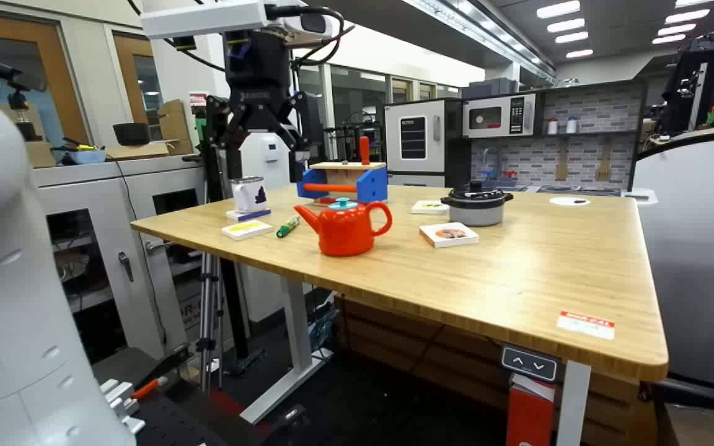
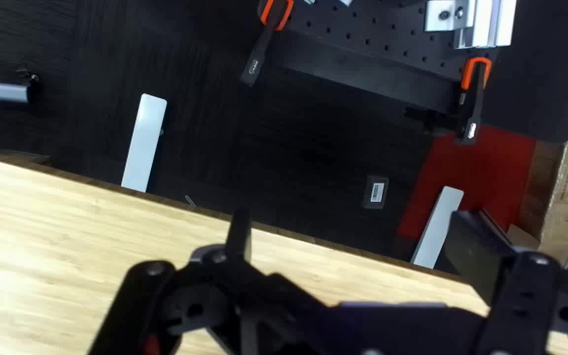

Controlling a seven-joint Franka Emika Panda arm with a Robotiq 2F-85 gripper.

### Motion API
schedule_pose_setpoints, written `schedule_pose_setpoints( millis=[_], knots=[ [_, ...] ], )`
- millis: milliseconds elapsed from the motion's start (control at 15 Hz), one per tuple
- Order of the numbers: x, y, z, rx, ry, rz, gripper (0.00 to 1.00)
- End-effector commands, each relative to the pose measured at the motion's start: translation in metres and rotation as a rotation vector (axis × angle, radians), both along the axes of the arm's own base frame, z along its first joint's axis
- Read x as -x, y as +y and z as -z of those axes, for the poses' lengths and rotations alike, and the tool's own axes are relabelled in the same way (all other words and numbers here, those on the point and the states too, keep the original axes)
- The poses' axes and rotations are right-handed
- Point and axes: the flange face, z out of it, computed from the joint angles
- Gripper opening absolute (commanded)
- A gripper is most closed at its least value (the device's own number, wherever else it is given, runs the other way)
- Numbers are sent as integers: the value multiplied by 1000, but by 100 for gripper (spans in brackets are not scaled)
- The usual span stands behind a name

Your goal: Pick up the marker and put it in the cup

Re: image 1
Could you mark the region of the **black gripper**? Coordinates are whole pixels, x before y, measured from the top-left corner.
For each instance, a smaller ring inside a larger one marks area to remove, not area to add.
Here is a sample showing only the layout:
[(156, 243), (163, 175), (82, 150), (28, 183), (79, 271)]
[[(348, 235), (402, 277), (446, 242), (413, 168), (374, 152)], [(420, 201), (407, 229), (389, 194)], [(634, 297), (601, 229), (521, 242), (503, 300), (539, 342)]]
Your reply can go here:
[(227, 32), (225, 69), (235, 124), (248, 133), (283, 133), (291, 114), (286, 41), (267, 32)]

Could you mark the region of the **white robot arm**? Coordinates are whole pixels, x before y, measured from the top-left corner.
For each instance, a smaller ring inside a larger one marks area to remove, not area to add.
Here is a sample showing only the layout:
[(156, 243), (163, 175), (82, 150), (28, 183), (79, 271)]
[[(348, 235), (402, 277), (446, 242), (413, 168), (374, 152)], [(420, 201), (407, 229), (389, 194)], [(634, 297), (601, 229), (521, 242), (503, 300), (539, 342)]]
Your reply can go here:
[(0, 109), (0, 446), (136, 446), (91, 372), (28, 144)]

